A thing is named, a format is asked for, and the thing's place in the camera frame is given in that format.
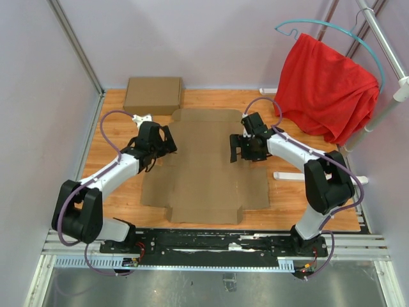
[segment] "metal floor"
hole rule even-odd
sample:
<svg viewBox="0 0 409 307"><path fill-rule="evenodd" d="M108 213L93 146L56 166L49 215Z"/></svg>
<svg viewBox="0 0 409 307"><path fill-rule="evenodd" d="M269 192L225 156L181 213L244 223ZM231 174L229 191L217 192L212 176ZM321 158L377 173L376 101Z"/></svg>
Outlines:
<svg viewBox="0 0 409 307"><path fill-rule="evenodd" d="M236 283L229 280L231 274L210 271L135 271L116 278L89 269L54 269L43 307L386 306L370 261L332 262L308 282L267 272L238 272Z"/></svg>

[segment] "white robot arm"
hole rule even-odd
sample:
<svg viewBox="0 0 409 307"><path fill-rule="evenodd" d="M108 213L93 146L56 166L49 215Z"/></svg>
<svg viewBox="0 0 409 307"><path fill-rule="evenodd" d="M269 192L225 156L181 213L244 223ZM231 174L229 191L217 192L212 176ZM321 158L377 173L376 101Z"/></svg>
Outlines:
<svg viewBox="0 0 409 307"><path fill-rule="evenodd" d="M236 149L240 148L242 159L263 161L269 156L278 156L305 175L305 193L309 205L301 220L290 231L296 249L301 251L320 236L321 225L331 212L343 206L355 193L349 175L312 152L326 155L345 166L343 156L337 151L326 153L311 148L281 129L276 128L279 134L275 133L263 123L258 113L243 117L242 124L245 127L243 135L230 136L231 162L236 161ZM327 180L325 175L329 173L332 177Z"/></svg>
<svg viewBox="0 0 409 307"><path fill-rule="evenodd" d="M111 163L79 182L67 180L61 186L52 228L58 230L62 212L62 233L89 244L96 239L122 242L123 247L135 246L135 226L102 214L102 203L116 188L143 170L150 171L156 159L177 150L168 126L160 126L151 116L134 116L139 128L137 137L121 150ZM76 208L75 203L82 203Z"/></svg>

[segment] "wooden platform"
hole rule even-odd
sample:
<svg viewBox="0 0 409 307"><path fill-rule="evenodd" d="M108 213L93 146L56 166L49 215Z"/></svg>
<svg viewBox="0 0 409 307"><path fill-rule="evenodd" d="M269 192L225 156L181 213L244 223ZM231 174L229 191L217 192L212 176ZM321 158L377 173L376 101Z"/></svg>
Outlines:
<svg viewBox="0 0 409 307"><path fill-rule="evenodd" d="M250 90L185 90L182 107L244 111L247 104L258 96L257 91ZM125 90L109 90L101 116L110 110L122 109L124 98ZM271 124L277 121L274 109L267 100L255 103L251 111L259 112L265 123ZM171 121L170 116L155 116L154 120L161 125ZM314 148L324 151L335 149L334 145L325 143L321 137L304 134L289 120L284 120L280 127L295 139ZM129 139L137 133L135 124L123 114L108 116L104 123L104 130L119 148L125 147ZM115 151L102 138L98 123L83 176L87 177L98 171L115 156ZM274 171L296 172L298 170L278 157L271 157L265 162L258 163L268 167L270 208L245 211L243 221L239 225L170 223L164 217L165 209L146 207L139 203L144 173L126 181L106 199L104 216L123 219L142 227L289 230L301 218L307 206L304 183L276 181L272 174ZM328 223L327 229L359 231L355 210L350 209L337 214L336 218Z"/></svg>

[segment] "white clip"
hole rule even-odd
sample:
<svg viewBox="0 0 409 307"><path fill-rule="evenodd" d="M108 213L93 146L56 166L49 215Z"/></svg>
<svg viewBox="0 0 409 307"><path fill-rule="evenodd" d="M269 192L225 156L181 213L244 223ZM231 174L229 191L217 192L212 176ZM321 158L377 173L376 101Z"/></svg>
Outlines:
<svg viewBox="0 0 409 307"><path fill-rule="evenodd" d="M369 130L366 126L364 126L364 130L365 130L366 132L372 132L372 131L373 131L373 129Z"/></svg>
<svg viewBox="0 0 409 307"><path fill-rule="evenodd" d="M346 152L352 152L352 150L347 149L345 146L343 146L343 149L344 149Z"/></svg>
<svg viewBox="0 0 409 307"><path fill-rule="evenodd" d="M136 123L138 129L141 127L143 122L152 122L152 115L151 114L147 114L145 116L138 116L138 115L134 115L134 117L132 118L132 121L134 123Z"/></svg>
<svg viewBox="0 0 409 307"><path fill-rule="evenodd" d="M400 89L393 95L398 102L404 102L409 98L409 77L403 77L399 80Z"/></svg>

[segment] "unfolded cardboard box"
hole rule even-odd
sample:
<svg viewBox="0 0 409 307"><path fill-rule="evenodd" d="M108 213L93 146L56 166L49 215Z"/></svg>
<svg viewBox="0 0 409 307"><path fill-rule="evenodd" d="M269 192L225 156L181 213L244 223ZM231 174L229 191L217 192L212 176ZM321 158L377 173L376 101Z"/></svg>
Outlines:
<svg viewBox="0 0 409 307"><path fill-rule="evenodd" d="M177 153L145 174L141 203L166 207L174 223L238 224L243 210L265 209L265 168L230 163L230 134L241 134L237 110L179 109L169 129Z"/></svg>
<svg viewBox="0 0 409 307"><path fill-rule="evenodd" d="M180 107L181 89L179 77L130 78L123 109L139 115L172 115Z"/></svg>

